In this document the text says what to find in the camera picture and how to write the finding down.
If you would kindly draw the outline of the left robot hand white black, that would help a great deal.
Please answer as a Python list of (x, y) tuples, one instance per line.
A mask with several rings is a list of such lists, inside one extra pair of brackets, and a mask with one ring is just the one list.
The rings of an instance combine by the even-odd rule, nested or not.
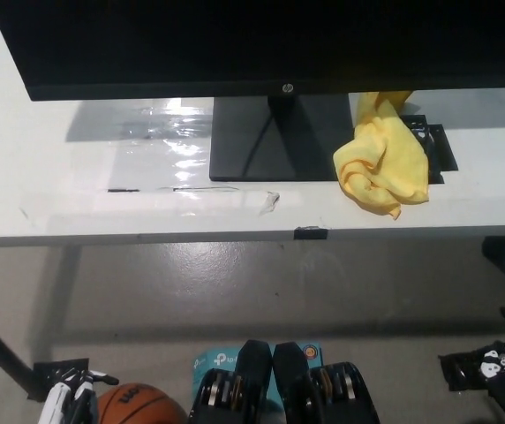
[(99, 421), (95, 382), (117, 386), (119, 380), (95, 370), (69, 369), (57, 376), (44, 402), (38, 424), (91, 424)]

